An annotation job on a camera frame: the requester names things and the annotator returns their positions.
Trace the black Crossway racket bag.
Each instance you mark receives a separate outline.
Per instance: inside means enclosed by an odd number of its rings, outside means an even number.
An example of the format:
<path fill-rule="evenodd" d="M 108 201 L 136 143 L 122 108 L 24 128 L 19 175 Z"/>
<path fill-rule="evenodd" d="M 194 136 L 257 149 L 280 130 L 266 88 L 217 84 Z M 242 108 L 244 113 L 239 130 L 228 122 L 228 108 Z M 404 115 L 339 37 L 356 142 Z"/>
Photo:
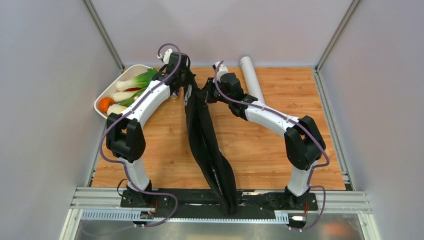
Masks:
<path fill-rule="evenodd" d="M 183 98 L 188 142 L 211 192 L 224 215 L 238 211 L 237 187 L 233 169 L 222 154 L 207 104 L 198 96 L 200 88 L 191 70 L 183 71 Z"/>

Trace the white shuttlecock tube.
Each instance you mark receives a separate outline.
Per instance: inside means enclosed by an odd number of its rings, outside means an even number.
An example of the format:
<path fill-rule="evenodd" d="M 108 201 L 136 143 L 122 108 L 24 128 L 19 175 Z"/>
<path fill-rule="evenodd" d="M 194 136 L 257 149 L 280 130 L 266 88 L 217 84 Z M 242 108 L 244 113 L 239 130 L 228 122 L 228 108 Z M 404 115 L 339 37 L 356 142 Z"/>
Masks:
<path fill-rule="evenodd" d="M 244 56 L 240 59 L 240 66 L 242 69 L 243 77 L 247 86 L 247 92 L 256 97 L 262 103 L 265 103 L 265 99 L 262 93 L 261 86 L 252 62 L 249 56 Z"/>

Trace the silver blue drink can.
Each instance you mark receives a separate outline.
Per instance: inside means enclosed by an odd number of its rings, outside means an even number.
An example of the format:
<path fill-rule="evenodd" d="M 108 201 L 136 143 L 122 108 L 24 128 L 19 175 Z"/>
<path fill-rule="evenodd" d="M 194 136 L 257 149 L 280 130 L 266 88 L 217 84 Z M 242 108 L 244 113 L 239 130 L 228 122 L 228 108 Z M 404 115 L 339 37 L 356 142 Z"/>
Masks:
<path fill-rule="evenodd" d="M 179 98 L 179 96 L 180 96 L 179 92 L 178 92 L 178 91 L 174 91 L 174 92 L 171 94 L 170 98 L 171 98 L 172 100 L 177 100 L 177 99 Z"/>

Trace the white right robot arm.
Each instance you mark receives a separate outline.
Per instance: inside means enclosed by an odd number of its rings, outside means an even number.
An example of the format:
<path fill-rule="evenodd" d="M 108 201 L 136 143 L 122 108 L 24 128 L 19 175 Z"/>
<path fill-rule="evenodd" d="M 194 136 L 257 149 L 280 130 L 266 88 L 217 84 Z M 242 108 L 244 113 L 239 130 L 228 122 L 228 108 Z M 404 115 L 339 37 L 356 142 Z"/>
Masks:
<path fill-rule="evenodd" d="M 306 201 L 311 173 L 326 149 L 322 135 L 310 116 L 290 116 L 268 107 L 255 96 L 245 93 L 235 73 L 225 73 L 219 81 L 210 77 L 197 96 L 212 104 L 228 105 L 232 114 L 245 121 L 259 124 L 284 139 L 287 159 L 292 164 L 285 195 L 286 205 L 300 208 Z"/>

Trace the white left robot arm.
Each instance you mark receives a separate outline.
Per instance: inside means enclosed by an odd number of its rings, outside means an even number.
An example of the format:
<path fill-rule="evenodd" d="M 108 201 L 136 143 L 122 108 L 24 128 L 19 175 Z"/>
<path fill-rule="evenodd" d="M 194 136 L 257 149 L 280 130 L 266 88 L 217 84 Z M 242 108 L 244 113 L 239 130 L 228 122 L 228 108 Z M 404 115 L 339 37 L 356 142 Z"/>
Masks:
<path fill-rule="evenodd" d="M 182 87 L 191 72 L 190 58 L 185 53 L 169 49 L 162 59 L 162 68 L 146 72 L 149 84 L 145 91 L 127 109 L 107 117 L 103 136 L 107 149 L 116 158 L 113 162 L 122 165 L 127 188 L 134 192 L 133 200 L 140 207 L 149 206 L 154 195 L 143 162 L 146 149 L 144 125 L 157 108 Z"/>

